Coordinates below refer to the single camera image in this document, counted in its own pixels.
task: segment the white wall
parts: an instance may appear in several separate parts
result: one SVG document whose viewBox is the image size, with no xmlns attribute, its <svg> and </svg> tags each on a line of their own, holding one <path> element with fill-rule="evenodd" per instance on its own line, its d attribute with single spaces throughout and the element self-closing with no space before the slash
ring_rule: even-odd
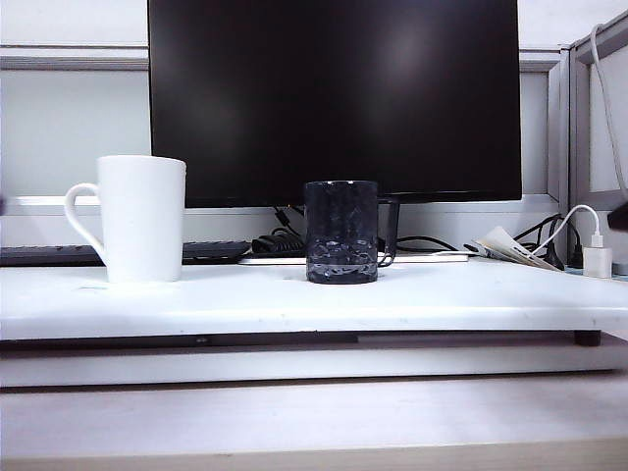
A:
<svg viewBox="0 0 628 471">
<path fill-rule="evenodd" d="M 628 10 L 626 0 L 519 0 L 519 43 L 571 44 Z"/>
<path fill-rule="evenodd" d="M 146 0 L 2 0 L 2 44 L 147 44 Z"/>
<path fill-rule="evenodd" d="M 626 0 L 519 0 L 524 45 L 567 44 Z M 3 44 L 146 44 L 146 0 L 2 0 Z"/>
</svg>

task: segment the mug handle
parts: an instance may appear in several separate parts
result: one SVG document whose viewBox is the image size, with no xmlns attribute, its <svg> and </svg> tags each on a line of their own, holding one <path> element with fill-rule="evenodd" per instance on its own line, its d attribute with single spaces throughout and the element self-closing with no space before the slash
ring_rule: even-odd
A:
<svg viewBox="0 0 628 471">
<path fill-rule="evenodd" d="M 64 210 L 66 213 L 66 218 L 68 218 L 68 222 L 72 225 L 73 228 L 77 230 L 77 232 L 89 242 L 89 245 L 94 247 L 94 250 L 103 261 L 103 263 L 107 264 L 107 257 L 105 253 L 105 247 L 102 242 L 96 238 L 90 231 L 88 231 L 83 224 L 79 222 L 77 219 L 77 196 L 83 190 L 91 191 L 95 196 L 98 196 L 98 186 L 93 183 L 79 183 L 75 184 L 72 188 L 68 190 L 66 193 L 66 198 L 64 201 Z"/>
</svg>

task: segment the black keyboard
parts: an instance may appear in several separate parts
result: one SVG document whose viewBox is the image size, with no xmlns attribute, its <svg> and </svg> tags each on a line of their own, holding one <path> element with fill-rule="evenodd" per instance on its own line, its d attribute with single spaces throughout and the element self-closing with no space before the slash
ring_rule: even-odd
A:
<svg viewBox="0 0 628 471">
<path fill-rule="evenodd" d="M 248 251 L 250 243 L 240 241 L 186 242 L 183 244 L 185 265 L 236 262 Z M 102 265 L 91 245 L 47 247 L 2 247 L 0 267 L 89 266 Z"/>
</svg>

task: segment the monitor screen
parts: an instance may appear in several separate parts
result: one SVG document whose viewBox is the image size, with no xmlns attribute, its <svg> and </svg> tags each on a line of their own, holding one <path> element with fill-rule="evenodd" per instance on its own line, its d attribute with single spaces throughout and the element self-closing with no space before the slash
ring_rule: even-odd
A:
<svg viewBox="0 0 628 471">
<path fill-rule="evenodd" d="M 153 155 L 188 207 L 519 199 L 515 0 L 150 0 Z"/>
</svg>

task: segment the dark glass mug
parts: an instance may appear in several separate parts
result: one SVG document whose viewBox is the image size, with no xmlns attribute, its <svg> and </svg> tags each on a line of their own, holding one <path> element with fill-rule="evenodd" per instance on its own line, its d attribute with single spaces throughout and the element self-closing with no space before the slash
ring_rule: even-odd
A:
<svg viewBox="0 0 628 471">
<path fill-rule="evenodd" d="M 367 181 L 305 184 L 307 279 L 326 285 L 377 280 L 378 186 Z M 394 258 L 398 203 L 391 204 L 385 259 Z"/>
</svg>

